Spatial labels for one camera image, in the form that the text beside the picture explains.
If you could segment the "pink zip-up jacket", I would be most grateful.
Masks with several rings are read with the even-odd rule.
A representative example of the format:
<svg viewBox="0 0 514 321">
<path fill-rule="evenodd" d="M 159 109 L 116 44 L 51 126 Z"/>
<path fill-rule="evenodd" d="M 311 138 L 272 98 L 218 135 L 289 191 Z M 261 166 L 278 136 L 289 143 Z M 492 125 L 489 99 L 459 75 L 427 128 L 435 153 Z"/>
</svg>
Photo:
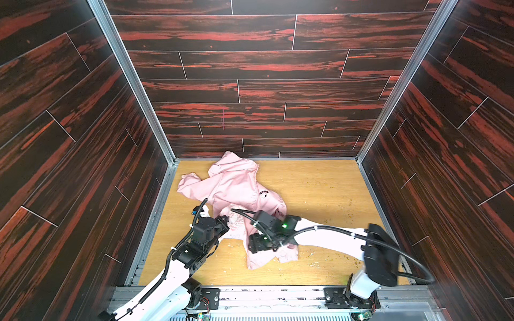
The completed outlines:
<svg viewBox="0 0 514 321">
<path fill-rule="evenodd" d="M 248 219 L 232 212 L 233 209 L 265 211 L 283 220 L 287 213 L 281 196 L 264 187 L 256 180 L 259 164 L 250 159 L 242 159 L 237 154 L 226 151 L 222 158 L 208 171 L 209 177 L 200 179 L 195 173 L 183 175 L 177 192 L 189 199 L 203 201 L 213 207 L 213 216 L 229 217 L 230 231 L 226 239 L 241 239 L 247 254 L 247 266 L 255 270 L 273 259 L 281 263 L 298 260 L 298 247 L 285 246 L 277 251 L 260 251 L 256 254 L 248 249 L 248 237 L 257 232 Z"/>
</svg>

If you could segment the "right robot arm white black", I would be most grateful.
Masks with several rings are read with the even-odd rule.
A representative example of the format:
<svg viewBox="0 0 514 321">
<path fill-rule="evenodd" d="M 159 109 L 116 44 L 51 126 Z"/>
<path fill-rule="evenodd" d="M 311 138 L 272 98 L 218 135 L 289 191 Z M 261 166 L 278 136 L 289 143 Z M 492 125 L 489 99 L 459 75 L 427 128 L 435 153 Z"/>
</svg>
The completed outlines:
<svg viewBox="0 0 514 321">
<path fill-rule="evenodd" d="M 349 299 L 369 300 L 378 288 L 397 286 L 399 277 L 424 284 L 435 282 L 426 266 L 402 251 L 376 224 L 371 223 L 366 229 L 344 229 L 294 215 L 279 219 L 264 211 L 242 210 L 240 214 L 257 229 L 249 236 L 248 249 L 253 254 L 289 246 L 315 246 L 363 262 L 362 269 L 351 276 L 346 287 Z"/>
</svg>

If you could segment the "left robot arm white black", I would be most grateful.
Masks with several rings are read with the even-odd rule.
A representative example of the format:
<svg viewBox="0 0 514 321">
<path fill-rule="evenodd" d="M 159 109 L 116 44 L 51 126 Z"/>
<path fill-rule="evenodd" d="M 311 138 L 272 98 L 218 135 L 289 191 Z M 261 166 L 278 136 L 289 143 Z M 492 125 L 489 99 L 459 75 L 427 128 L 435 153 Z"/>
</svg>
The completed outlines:
<svg viewBox="0 0 514 321">
<path fill-rule="evenodd" d="M 186 236 L 168 253 L 163 271 L 133 299 L 96 320 L 163 320 L 186 308 L 194 289 L 184 286 L 206 262 L 220 238 L 229 232 L 229 218 L 196 217 Z"/>
</svg>

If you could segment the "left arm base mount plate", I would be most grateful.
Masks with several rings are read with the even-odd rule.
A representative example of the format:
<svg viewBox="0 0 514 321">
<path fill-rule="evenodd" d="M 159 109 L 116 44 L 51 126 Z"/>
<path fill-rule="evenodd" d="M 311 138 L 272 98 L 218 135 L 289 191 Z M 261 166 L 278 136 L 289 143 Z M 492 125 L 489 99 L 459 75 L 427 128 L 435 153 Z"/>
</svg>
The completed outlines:
<svg viewBox="0 0 514 321">
<path fill-rule="evenodd" d="M 200 287 L 191 294 L 190 303 L 187 305 L 188 310 L 217 310 L 220 303 L 219 288 Z"/>
</svg>

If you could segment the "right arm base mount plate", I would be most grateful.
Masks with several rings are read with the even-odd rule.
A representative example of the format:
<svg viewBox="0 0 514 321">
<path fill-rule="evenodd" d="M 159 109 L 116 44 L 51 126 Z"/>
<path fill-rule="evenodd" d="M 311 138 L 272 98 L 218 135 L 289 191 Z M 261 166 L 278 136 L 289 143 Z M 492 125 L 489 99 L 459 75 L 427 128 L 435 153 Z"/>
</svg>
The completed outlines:
<svg viewBox="0 0 514 321">
<path fill-rule="evenodd" d="M 323 293 L 325 296 L 325 306 L 328 309 L 375 310 L 381 308 L 376 290 L 372 292 L 368 299 L 352 294 L 350 291 L 347 291 L 346 287 L 324 288 Z"/>
</svg>

